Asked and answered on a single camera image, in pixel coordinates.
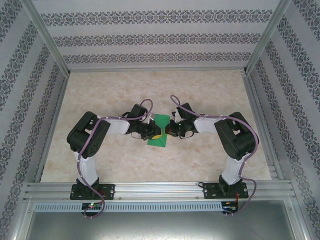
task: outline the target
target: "black mounting plate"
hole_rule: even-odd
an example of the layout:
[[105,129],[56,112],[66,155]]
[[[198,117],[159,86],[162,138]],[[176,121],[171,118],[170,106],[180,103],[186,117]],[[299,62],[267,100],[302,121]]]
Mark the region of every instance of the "black mounting plate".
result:
[[[115,196],[114,184],[99,184],[98,192],[102,194],[104,200],[113,200]],[[100,197],[95,194],[93,198],[87,195],[82,195],[77,184],[73,184],[70,193],[70,200],[100,200]]]
[[199,187],[203,188],[204,199],[235,199],[236,193],[239,194],[239,199],[249,197],[247,185],[244,182],[241,182],[233,193],[226,196],[220,190],[218,182],[201,182],[201,184],[202,186],[199,185]]

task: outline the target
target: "metal extrusion bar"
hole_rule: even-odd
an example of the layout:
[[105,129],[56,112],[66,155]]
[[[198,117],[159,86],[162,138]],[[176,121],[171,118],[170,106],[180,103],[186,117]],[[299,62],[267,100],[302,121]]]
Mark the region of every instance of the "metal extrusion bar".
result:
[[[29,183],[23,200],[34,203],[77,202],[70,200],[73,183]],[[115,184],[114,200],[107,202],[227,202],[235,199],[204,199],[203,189],[198,182],[118,182]],[[252,182],[246,182],[249,195],[254,189]],[[296,194],[290,180],[257,181],[253,201],[289,200]]]

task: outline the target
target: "beige tile surface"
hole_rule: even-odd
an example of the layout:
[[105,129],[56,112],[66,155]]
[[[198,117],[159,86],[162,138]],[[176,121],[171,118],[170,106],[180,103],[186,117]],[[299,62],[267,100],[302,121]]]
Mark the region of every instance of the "beige tile surface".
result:
[[[171,115],[176,108],[171,94],[181,103],[189,102],[200,114],[239,111],[256,130],[243,80],[236,70],[71,73],[41,181],[76,180],[76,160],[66,138],[86,111],[118,116],[151,98],[154,113]],[[168,136],[165,148],[149,146],[131,135],[110,135],[96,154],[102,182],[217,181],[226,160],[216,133],[198,133],[183,140]],[[243,176],[271,179],[261,145]]]

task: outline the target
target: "enclosure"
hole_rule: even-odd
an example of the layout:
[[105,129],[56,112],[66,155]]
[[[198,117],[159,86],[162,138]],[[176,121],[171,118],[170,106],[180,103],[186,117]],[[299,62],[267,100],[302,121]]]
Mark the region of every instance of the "enclosure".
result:
[[[2,0],[0,238],[320,239],[319,4]],[[172,94],[198,114],[240,112],[257,133],[248,205],[225,217],[238,198],[199,187],[228,165],[216,133],[162,147],[114,134],[96,154],[112,200],[85,219],[68,133],[87,111],[121,116],[143,99],[172,119]]]

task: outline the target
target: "green block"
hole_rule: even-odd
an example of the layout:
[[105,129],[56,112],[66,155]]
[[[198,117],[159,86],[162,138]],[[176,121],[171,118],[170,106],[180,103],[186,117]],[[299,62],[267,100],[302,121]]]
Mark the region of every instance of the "green block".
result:
[[154,118],[155,124],[161,128],[162,136],[157,139],[149,139],[148,145],[156,146],[156,147],[166,147],[167,142],[167,134],[165,134],[165,127],[170,123],[170,116],[163,114],[156,114]]

